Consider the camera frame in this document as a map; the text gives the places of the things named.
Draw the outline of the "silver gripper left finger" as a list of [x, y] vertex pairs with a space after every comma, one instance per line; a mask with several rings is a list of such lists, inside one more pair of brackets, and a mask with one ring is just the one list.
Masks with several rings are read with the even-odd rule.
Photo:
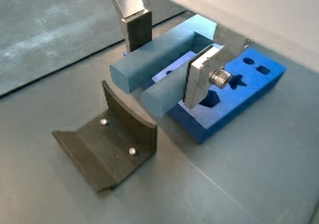
[[143, 0], [111, 0], [121, 16], [127, 51], [133, 52], [153, 40], [153, 12]]

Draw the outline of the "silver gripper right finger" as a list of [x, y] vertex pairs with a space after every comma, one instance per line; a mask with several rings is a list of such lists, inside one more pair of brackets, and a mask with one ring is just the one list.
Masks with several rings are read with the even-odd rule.
[[213, 85], [223, 89], [231, 81], [233, 74], [225, 70], [249, 47], [250, 39], [219, 25], [215, 30], [214, 44], [199, 52], [189, 62], [183, 102], [194, 108], [209, 94]]

